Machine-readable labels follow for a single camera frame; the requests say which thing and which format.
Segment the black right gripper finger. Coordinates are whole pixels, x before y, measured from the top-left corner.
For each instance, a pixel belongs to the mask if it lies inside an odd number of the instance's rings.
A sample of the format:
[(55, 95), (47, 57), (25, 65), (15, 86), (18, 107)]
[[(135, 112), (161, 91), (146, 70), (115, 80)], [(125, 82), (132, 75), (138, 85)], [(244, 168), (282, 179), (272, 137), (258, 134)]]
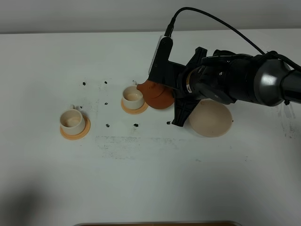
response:
[(174, 119), (172, 124), (182, 127), (201, 99), (178, 98), (174, 100)]
[(206, 57), (206, 55), (207, 55), (207, 49), (202, 47), (197, 47), (195, 49), (195, 54), (190, 59), (190, 61), (186, 64), (185, 70), (193, 70), (201, 66), (201, 60), (202, 58)]

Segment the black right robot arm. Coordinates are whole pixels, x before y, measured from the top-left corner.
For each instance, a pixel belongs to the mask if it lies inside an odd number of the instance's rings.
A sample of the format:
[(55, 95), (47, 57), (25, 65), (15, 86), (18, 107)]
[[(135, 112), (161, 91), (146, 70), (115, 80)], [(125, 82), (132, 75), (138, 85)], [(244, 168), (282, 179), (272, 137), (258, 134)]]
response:
[(245, 101), (265, 106), (301, 101), (301, 67), (270, 51), (250, 56), (216, 50), (178, 77), (173, 125), (183, 126), (202, 99), (224, 105)]

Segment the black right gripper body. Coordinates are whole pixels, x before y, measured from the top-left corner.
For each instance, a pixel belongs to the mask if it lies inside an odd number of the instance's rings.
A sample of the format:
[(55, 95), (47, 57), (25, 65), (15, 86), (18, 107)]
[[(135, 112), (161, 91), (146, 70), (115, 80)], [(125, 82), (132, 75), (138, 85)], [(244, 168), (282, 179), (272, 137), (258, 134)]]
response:
[(175, 98), (212, 99), (225, 105), (235, 103), (236, 99), (226, 88), (227, 69), (234, 55), (227, 50), (216, 50), (212, 56), (202, 58), (198, 68), (184, 70), (178, 78)]

